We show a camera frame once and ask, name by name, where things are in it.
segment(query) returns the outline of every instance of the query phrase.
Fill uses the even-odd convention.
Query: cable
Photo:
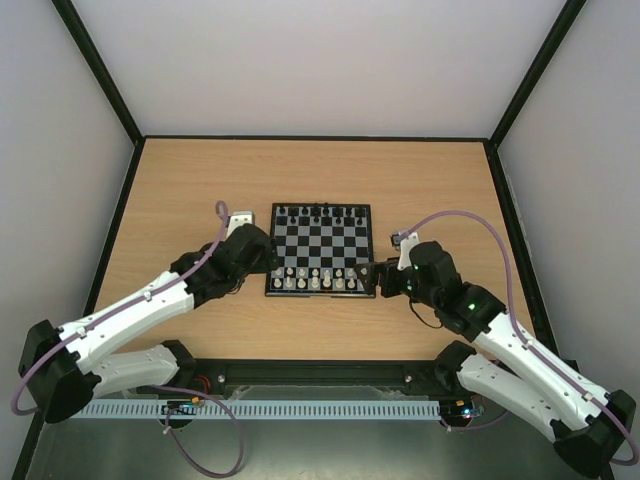
[[[418,317],[418,320],[420,320],[422,323],[424,323],[427,327],[429,328],[433,328],[434,330],[438,330],[439,328],[442,328],[442,322],[440,322],[440,325],[430,325],[427,322],[424,321],[424,319],[418,315],[418,312],[416,312],[416,309],[413,308],[413,302],[411,301],[411,299],[409,299],[409,309],[413,312],[413,314]]]
[[[192,395],[192,396],[203,397],[203,398],[206,398],[207,400],[215,403],[222,410],[224,410],[224,412],[229,416],[229,418],[233,422],[234,426],[236,427],[236,431],[238,432],[238,441],[240,443],[240,448],[239,448],[239,452],[238,452],[238,459],[236,460],[235,465],[233,467],[231,467],[231,470],[229,470],[228,472],[225,472],[225,473],[212,472],[211,470],[207,470],[206,468],[200,466],[193,458],[191,458],[191,456],[187,453],[187,451],[184,449],[184,447],[182,446],[182,444],[178,440],[178,437],[176,437],[175,433],[173,433],[173,428],[171,428],[171,426],[169,425],[169,421],[171,420],[171,415],[177,409],[171,409],[167,413],[167,416],[164,419],[164,426],[165,426],[164,433],[165,434],[169,434],[169,436],[173,439],[173,441],[175,442],[175,444],[178,447],[178,450],[180,451],[180,454],[187,461],[187,463],[189,465],[191,465],[196,471],[198,471],[202,475],[204,475],[206,477],[209,477],[209,478],[229,478],[229,477],[235,475],[236,473],[238,473],[238,471],[240,470],[240,466],[242,465],[242,459],[244,458],[244,451],[245,451],[245,447],[246,447],[246,438],[245,438],[244,430],[242,429],[242,426],[240,425],[240,422],[238,421],[236,416],[233,414],[231,409],[229,407],[227,407],[224,403],[222,403],[220,400],[218,400],[217,398],[212,397],[211,395],[203,394],[203,393],[198,392],[196,390],[190,390],[188,388],[167,387],[167,386],[164,386],[164,385],[154,385],[153,388],[157,388],[159,390],[165,390],[167,392],[186,393],[186,394]]]
[[[497,425],[498,423],[500,423],[505,418],[507,418],[508,416],[509,416],[509,411],[508,410],[504,410],[496,418],[494,418],[490,422],[483,423],[482,425],[468,425],[466,427],[452,427],[451,425],[449,425],[447,423],[447,421],[444,418],[440,418],[440,424],[443,427],[447,428],[447,432],[471,432],[471,431],[474,431],[474,430],[483,430],[485,428],[493,427],[493,426]]]
[[[191,275],[193,275],[196,271],[198,271],[198,269],[200,267],[202,267],[202,265],[204,265],[206,263],[206,261],[211,257],[211,255],[213,254],[214,250],[216,248],[218,248],[218,245],[222,241],[222,238],[224,237],[224,234],[227,231],[227,225],[229,224],[229,209],[227,208],[227,204],[225,202],[223,202],[222,200],[219,200],[218,202],[216,202],[216,214],[218,215],[220,220],[222,220],[222,225],[220,225],[220,229],[218,230],[218,234],[216,236],[216,239],[211,244],[211,246],[205,251],[205,253],[202,256],[202,258],[197,263],[195,263],[193,265],[193,267],[191,267],[189,270],[187,270],[185,273],[183,273],[179,277],[171,280],[170,282],[165,283],[164,285],[161,285],[161,286],[151,290],[150,291],[151,295],[157,295],[159,293],[162,293],[162,292],[172,288],[173,286],[177,285],[178,283],[186,280]],[[118,307],[114,308],[113,310],[110,310],[109,312],[105,313],[104,315],[99,316],[98,318],[93,320],[91,323],[89,323],[85,327],[86,332],[89,332],[89,331],[93,330],[98,325],[100,325],[102,322],[107,321],[111,317],[113,317],[115,315],[118,315],[119,313],[122,313],[125,310],[127,310],[127,309],[133,307],[134,305],[137,305],[138,303],[143,302],[145,300],[146,299],[145,299],[144,295],[140,295],[138,297],[135,297],[135,298],[129,300],[128,302],[123,303],[122,305],[119,305]],[[24,374],[24,376],[20,380],[20,383],[18,384],[18,387],[16,388],[16,390],[13,392],[13,395],[11,396],[11,411],[14,414],[16,414],[16,415],[30,415],[30,414],[35,413],[35,412],[38,411],[37,407],[30,408],[30,409],[27,409],[27,410],[20,409],[20,407],[18,406],[18,402],[20,401],[20,396],[22,395],[22,392],[26,388],[26,386],[29,383],[29,381],[31,380],[31,378],[33,378],[33,376],[36,374],[36,372],[38,370],[40,370],[40,368],[42,368],[42,366],[45,363],[47,363],[51,358],[53,358],[53,356],[55,354],[57,354],[60,350],[62,350],[63,348],[65,348],[67,345],[69,345],[74,340],[77,340],[78,338],[80,338],[80,334],[78,334],[78,333],[74,333],[73,335],[65,338],[60,343],[56,344],[47,353],[42,355],[42,357],[40,357],[38,359],[38,361],[33,364],[33,366],[27,371],[27,373]]]
[[[482,225],[484,225],[484,227],[487,230],[489,230],[489,232],[491,232],[491,235],[493,235],[493,238],[496,240],[496,242],[498,242],[498,246],[500,247],[500,251],[502,252],[502,259],[504,260],[505,273],[507,276],[507,304],[509,308],[509,318],[511,321],[511,326],[515,334],[520,339],[520,341],[526,344],[527,339],[518,328],[517,319],[516,319],[515,302],[513,299],[513,277],[511,273],[511,263],[509,261],[509,254],[507,251],[507,247],[502,241],[502,238],[500,238],[500,235],[498,234],[496,229],[493,228],[493,226],[491,226],[489,222],[487,222],[484,218],[480,217],[479,215],[476,215],[475,213],[465,212],[463,210],[445,210],[443,212],[434,213],[433,215],[429,215],[428,217],[425,217],[424,219],[420,220],[409,230],[400,234],[400,241],[404,240],[413,232],[418,230],[423,225],[429,223],[430,221],[435,220],[436,218],[446,217],[446,216],[460,216],[460,217],[467,217],[467,218],[476,220],[480,222]],[[582,388],[582,386],[578,382],[576,382],[573,378],[571,378],[569,375],[567,375],[558,367],[556,367],[553,364],[553,362],[549,360],[537,348],[535,348],[534,346],[531,346],[529,347],[529,351],[535,357],[537,357],[542,363],[544,363],[547,367],[549,367],[556,375],[560,376],[565,382],[571,385],[571,387],[575,389],[580,395],[584,397],[585,394],[588,394],[586,389]],[[618,430],[620,430],[625,440],[631,447],[631,458],[629,460],[620,460],[617,458],[612,458],[611,463],[615,465],[623,465],[623,466],[636,465],[640,461],[640,450],[638,450],[638,445],[636,444],[635,440],[631,436],[631,433],[626,429],[626,427],[622,424],[622,422],[618,420],[618,418],[611,412],[611,410],[609,410],[605,405],[602,404],[602,402],[600,402],[595,397],[591,397],[590,401],[596,407],[598,407],[598,409],[600,409],[600,411],[602,411],[609,418],[609,420],[613,422],[613,424],[616,426],[616,428],[618,428]]]

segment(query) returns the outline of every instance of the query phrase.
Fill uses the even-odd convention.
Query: wooden tabletop
[[[230,211],[252,210],[267,232],[274,202],[368,203],[377,261],[397,256],[389,242],[392,232],[440,210],[477,213],[508,244],[481,143],[150,139],[98,308],[138,290],[182,253],[211,241],[219,228],[218,199]],[[451,253],[464,280],[506,301],[500,250],[483,226],[442,218],[419,233]],[[252,275],[237,295],[168,320],[125,350],[176,338],[199,358],[415,360],[433,359],[461,339],[422,325],[404,296],[274,298],[265,297],[264,282],[264,275]],[[532,331],[518,278],[515,287],[518,318]],[[438,323],[429,308],[416,309]]]

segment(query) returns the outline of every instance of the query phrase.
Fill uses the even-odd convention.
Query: white robotic arm
[[[572,468],[597,478],[628,435],[635,401],[576,372],[490,292],[463,282],[437,242],[421,243],[415,231],[407,233],[391,237],[399,257],[356,266],[365,290],[380,286],[383,297],[404,294],[433,308],[445,328],[503,362],[514,373],[456,341],[438,356],[436,377],[451,391],[463,387],[518,415],[552,441]]]
[[[112,392],[144,385],[187,386],[195,360],[177,340],[143,352],[112,353],[159,323],[234,291],[250,273],[277,268],[275,243],[253,223],[251,212],[234,213],[219,248],[207,244],[185,253],[149,284],[99,312],[57,329],[47,320],[33,326],[18,371],[45,420],[65,420],[92,398]],[[61,345],[66,348],[34,368]]]

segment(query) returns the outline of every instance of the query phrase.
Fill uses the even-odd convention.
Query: white cable tray
[[[433,401],[233,400],[223,402],[240,420],[440,420]],[[166,400],[93,400],[73,418],[157,419],[167,412]],[[172,418],[226,419],[213,402],[182,407]]]

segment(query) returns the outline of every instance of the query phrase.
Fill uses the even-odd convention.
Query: white wall
[[[31,421],[9,411],[27,330],[81,314],[131,152],[51,2],[0,2],[0,478]]]
[[[488,136],[564,0],[75,0],[145,134]]]
[[[587,2],[501,148],[562,354],[636,401],[638,25],[637,1]],[[615,474],[637,479],[640,468]]]

